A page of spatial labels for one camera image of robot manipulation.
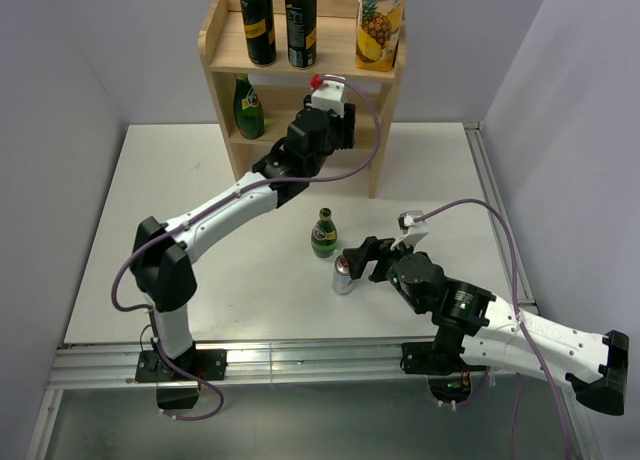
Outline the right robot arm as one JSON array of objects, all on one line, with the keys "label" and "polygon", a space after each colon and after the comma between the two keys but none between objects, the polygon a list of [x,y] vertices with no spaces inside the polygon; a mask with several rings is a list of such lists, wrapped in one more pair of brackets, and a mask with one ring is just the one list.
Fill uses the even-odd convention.
[{"label": "right robot arm", "polygon": [[424,252],[368,237],[343,252],[352,279],[372,264],[373,283],[387,282],[417,315],[436,326],[431,341],[402,345],[407,374],[451,375],[464,368],[497,368],[547,380],[574,392],[596,412],[625,411],[629,338],[611,330],[588,333],[513,305],[493,292],[446,276]]}]

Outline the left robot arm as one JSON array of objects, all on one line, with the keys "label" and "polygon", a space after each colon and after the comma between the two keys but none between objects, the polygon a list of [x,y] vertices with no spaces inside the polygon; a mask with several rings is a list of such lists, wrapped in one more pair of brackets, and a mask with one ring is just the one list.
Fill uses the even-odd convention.
[{"label": "left robot arm", "polygon": [[139,224],[130,271],[151,305],[158,365],[170,378],[187,378],[203,368],[187,311],[197,289],[194,264],[245,223],[304,191],[330,155],[353,147],[355,123],[353,104],[321,107],[307,97],[286,135],[233,187],[165,223],[149,217]]}]

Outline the green glass bottle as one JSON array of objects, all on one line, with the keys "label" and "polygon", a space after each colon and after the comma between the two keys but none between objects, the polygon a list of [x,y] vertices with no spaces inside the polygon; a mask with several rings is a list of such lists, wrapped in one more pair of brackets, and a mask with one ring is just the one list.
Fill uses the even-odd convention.
[{"label": "green glass bottle", "polygon": [[247,74],[235,77],[234,119],[240,134],[250,140],[264,134],[264,112],[256,90]]},{"label": "green glass bottle", "polygon": [[336,249],[337,228],[332,220],[332,211],[324,207],[311,231],[313,253],[319,258],[330,257]]}]

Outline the dark grey can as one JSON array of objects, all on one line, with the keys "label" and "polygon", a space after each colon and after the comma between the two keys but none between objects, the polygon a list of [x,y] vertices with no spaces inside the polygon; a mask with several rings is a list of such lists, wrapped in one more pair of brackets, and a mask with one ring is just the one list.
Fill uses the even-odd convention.
[{"label": "dark grey can", "polygon": [[317,0],[285,0],[288,58],[306,69],[316,63]]}]

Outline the black yellow tall can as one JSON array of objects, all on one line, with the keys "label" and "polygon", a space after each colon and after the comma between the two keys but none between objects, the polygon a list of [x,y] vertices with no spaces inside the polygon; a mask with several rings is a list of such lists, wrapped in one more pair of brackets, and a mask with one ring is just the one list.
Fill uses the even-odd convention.
[{"label": "black yellow tall can", "polygon": [[250,61],[259,66],[276,60],[273,0],[240,0]]}]

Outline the blue silver can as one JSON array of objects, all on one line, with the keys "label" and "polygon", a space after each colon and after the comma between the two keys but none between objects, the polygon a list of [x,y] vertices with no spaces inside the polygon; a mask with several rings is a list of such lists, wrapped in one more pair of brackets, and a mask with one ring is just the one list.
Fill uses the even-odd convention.
[{"label": "blue silver can", "polygon": [[334,262],[332,288],[338,295],[349,294],[354,287],[354,281],[351,277],[350,268],[346,257],[340,254]]}]

